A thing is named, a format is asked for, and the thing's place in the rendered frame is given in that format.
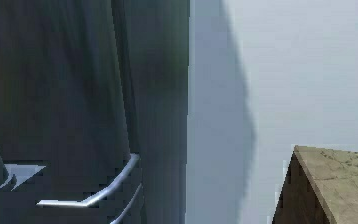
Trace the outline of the dark grey fridge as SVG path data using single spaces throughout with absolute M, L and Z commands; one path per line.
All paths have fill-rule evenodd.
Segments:
M 186 224 L 190 0 L 0 0 L 0 224 Z M 130 154 L 131 174 L 107 187 Z

